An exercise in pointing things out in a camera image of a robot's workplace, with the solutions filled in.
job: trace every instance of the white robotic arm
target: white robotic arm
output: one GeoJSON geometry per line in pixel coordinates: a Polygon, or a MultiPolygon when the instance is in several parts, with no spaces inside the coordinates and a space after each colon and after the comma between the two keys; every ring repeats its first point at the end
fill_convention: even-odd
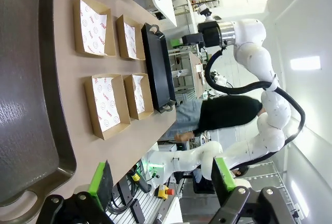
{"type": "Polygon", "coordinates": [[[212,160],[223,157],[229,169],[239,164],[263,157],[270,152],[279,151],[285,144],[282,131],[290,117],[288,101],[275,92],[280,87],[276,73],[273,71],[270,53],[262,47],[266,30],[259,20],[245,19],[232,22],[216,22],[220,46],[234,45],[234,58],[260,81],[271,83],[261,95],[261,102],[266,113],[257,119],[258,134],[250,141],[234,143],[225,152],[221,152],[218,142],[209,142],[197,149],[177,152],[152,151],[149,162],[158,164],[161,177],[156,181],[163,184],[176,171],[190,171],[201,165],[202,175],[211,179],[212,160]]]}

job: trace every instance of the workbench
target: workbench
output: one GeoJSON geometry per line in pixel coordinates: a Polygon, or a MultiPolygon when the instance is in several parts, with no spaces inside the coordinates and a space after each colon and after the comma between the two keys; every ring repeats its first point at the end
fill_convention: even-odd
{"type": "MultiPolygon", "coordinates": [[[[120,58],[116,28],[116,57],[95,58],[75,51],[73,1],[54,0],[54,39],[58,80],[64,115],[77,161],[74,176],[53,194],[69,198],[75,189],[90,184],[99,162],[109,161],[114,184],[145,154],[175,121],[171,112],[154,112],[145,120],[131,120],[131,125],[108,140],[93,134],[83,82],[91,75],[146,72],[145,61],[120,58]]],[[[122,14],[144,24],[158,20],[132,0],[97,0],[109,6],[113,21],[122,14]]]]}

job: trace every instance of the cardboard box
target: cardboard box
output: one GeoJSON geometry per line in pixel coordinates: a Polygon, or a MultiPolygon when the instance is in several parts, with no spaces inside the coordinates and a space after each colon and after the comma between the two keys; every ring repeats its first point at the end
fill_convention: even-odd
{"type": "MultiPolygon", "coordinates": [[[[80,8],[80,1],[74,1],[74,32],[75,32],[75,46],[76,51],[85,54],[91,54],[85,51],[83,45],[83,37],[82,37],[82,29],[81,29],[81,8],[80,8]]],[[[112,14],[110,9],[96,1],[96,0],[82,0],[85,2],[91,9],[93,9],[96,13],[100,15],[107,15],[106,20],[106,35],[105,35],[105,44],[104,44],[104,54],[94,54],[94,55],[101,55],[101,56],[116,56],[116,49],[115,49],[115,40],[114,40],[114,30],[113,30],[113,21],[112,21],[112,14]]]]}
{"type": "Polygon", "coordinates": [[[109,139],[110,137],[123,131],[130,125],[130,117],[128,112],[126,93],[125,93],[125,88],[123,86],[123,79],[121,75],[119,74],[93,75],[87,78],[84,86],[88,101],[93,132],[97,137],[100,137],[103,140],[109,139]],[[114,92],[115,105],[117,107],[117,111],[120,117],[120,123],[103,132],[100,126],[98,113],[97,113],[97,105],[95,102],[95,97],[93,92],[93,80],[95,78],[108,78],[108,77],[113,78],[112,88],[114,92]]]}
{"type": "Polygon", "coordinates": [[[135,28],[136,57],[137,57],[137,60],[144,61],[145,53],[144,53],[143,38],[142,38],[142,32],[141,32],[143,25],[140,23],[137,23],[136,21],[134,21],[131,18],[124,16],[124,15],[119,17],[116,21],[120,55],[123,58],[135,59],[134,57],[130,57],[130,55],[128,53],[128,49],[127,49],[128,46],[127,46],[127,41],[126,41],[125,25],[124,25],[125,23],[130,25],[131,27],[135,28]]]}
{"type": "Polygon", "coordinates": [[[154,106],[152,103],[151,91],[150,91],[150,84],[149,78],[147,74],[132,74],[128,76],[124,84],[126,85],[126,94],[127,94],[127,101],[128,101],[128,108],[130,117],[134,119],[145,119],[154,112],[154,106]],[[133,75],[140,75],[143,76],[141,80],[141,88],[142,88],[142,95],[144,100],[145,111],[142,113],[137,112],[136,101],[134,96],[134,82],[133,82],[133,75]]]}

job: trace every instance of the blue cloth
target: blue cloth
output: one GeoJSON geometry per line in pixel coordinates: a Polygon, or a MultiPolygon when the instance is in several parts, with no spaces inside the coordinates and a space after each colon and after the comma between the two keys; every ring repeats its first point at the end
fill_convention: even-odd
{"type": "Polygon", "coordinates": [[[198,128],[203,100],[186,101],[176,106],[176,120],[160,140],[173,140],[176,134],[191,132],[198,128]]]}

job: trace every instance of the fluorescent light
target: fluorescent light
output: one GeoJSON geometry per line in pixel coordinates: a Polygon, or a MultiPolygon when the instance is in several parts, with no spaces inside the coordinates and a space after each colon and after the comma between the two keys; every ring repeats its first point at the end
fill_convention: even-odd
{"type": "Polygon", "coordinates": [[[291,59],[292,70],[315,70],[321,69],[321,59],[318,56],[291,59]]]}
{"type": "Polygon", "coordinates": [[[296,185],[296,183],[294,181],[292,181],[290,183],[290,185],[291,185],[291,187],[292,187],[292,189],[293,189],[293,191],[294,191],[294,193],[296,195],[296,198],[297,198],[297,200],[299,202],[299,205],[300,205],[300,207],[301,207],[301,209],[303,211],[303,214],[306,217],[308,217],[308,215],[309,215],[309,208],[308,208],[308,205],[307,205],[307,203],[305,201],[305,198],[303,197],[300,189],[297,187],[297,185],[296,185]]]}

